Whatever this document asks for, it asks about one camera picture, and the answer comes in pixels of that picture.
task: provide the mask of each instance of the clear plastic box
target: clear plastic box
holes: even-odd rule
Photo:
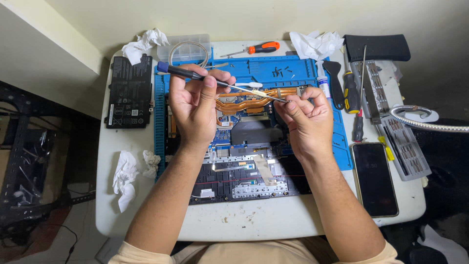
[[[178,43],[181,43],[184,41],[194,41],[194,42],[201,44],[207,50],[208,58],[210,59],[212,57],[212,49],[210,45],[209,34],[170,36],[167,38],[168,38],[169,45],[158,46],[156,50],[156,54],[158,55],[158,58],[163,62],[168,62],[169,52]],[[175,51],[173,55],[173,62],[203,60],[204,58],[205,58],[205,52],[199,46],[187,44],[187,45],[182,45]]]

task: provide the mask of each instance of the person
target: person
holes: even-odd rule
[[[345,181],[332,152],[333,113],[321,89],[309,87],[301,97],[276,101],[287,123],[290,142],[318,206],[327,241],[302,238],[277,241],[194,242],[169,256],[177,241],[192,188],[207,146],[216,130],[215,100],[235,83],[229,72],[207,71],[194,64],[183,69],[206,76],[202,81],[171,75],[169,105],[181,134],[181,145],[135,215],[125,240],[109,263],[402,263],[385,241]],[[314,105],[307,99],[312,98]]]

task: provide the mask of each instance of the blue silicone repair mat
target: blue silicone repair mat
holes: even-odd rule
[[[314,60],[300,60],[297,55],[274,57],[249,57],[214,60],[213,56],[207,65],[216,65],[227,62],[228,65],[219,67],[219,70],[229,71],[236,77],[237,83],[259,82],[265,88],[280,88],[311,84],[317,87],[317,70]],[[159,75],[155,67],[155,154],[165,157],[165,95],[169,89],[169,74]],[[333,153],[341,171],[353,168],[350,151],[347,145],[342,115],[334,106]],[[159,177],[164,170],[164,162],[160,162]]]

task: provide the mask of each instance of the forearm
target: forearm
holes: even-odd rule
[[[383,235],[353,194],[332,154],[303,168],[337,257],[357,262],[378,255],[385,247]]]
[[[203,149],[178,150],[135,215],[127,243],[150,252],[171,253],[203,159]]]

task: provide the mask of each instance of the flexible metal arm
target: flexible metal arm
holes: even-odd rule
[[[431,114],[431,110],[425,107],[420,107],[416,105],[401,105],[393,107],[389,110],[389,114],[396,119],[397,121],[408,124],[411,126],[415,126],[425,130],[432,130],[432,131],[440,131],[440,132],[462,132],[462,133],[469,133],[469,126],[457,126],[457,125],[440,125],[440,124],[427,124],[422,122],[417,122],[414,120],[410,120],[404,117],[397,115],[398,112],[412,110],[412,111],[421,111],[425,113],[425,116],[429,116]]]

